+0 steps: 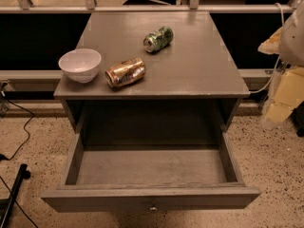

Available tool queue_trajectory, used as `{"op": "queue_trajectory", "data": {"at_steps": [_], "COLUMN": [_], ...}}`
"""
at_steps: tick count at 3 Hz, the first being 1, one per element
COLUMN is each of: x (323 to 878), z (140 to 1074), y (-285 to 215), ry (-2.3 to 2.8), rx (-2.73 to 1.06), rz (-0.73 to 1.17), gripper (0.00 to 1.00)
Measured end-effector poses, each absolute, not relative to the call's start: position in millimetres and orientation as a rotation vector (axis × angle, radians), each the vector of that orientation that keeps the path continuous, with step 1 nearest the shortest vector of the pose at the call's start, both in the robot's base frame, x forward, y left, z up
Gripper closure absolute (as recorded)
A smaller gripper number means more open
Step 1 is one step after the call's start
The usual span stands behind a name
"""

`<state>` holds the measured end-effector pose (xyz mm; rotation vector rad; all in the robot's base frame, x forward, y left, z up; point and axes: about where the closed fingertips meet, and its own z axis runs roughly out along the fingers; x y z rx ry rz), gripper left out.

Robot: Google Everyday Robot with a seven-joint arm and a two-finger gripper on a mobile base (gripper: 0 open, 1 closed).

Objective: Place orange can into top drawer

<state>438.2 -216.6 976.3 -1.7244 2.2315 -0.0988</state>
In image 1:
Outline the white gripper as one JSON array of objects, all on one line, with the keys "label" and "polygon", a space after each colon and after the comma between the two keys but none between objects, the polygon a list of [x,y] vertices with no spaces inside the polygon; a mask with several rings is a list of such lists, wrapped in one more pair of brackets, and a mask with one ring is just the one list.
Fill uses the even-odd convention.
[{"label": "white gripper", "polygon": [[[282,28],[257,48],[258,52],[271,55],[279,53]],[[261,125],[274,129],[284,123],[293,111],[304,102],[304,68],[294,66],[284,73],[276,72],[272,80],[268,100],[262,109]]]}]

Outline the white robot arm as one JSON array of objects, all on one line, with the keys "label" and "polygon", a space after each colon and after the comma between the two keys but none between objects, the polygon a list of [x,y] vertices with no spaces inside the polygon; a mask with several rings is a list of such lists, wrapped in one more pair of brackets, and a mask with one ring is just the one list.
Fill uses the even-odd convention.
[{"label": "white robot arm", "polygon": [[275,73],[263,106],[262,125],[274,129],[304,102],[304,2],[257,50],[277,54],[283,63],[291,66],[283,73]]}]

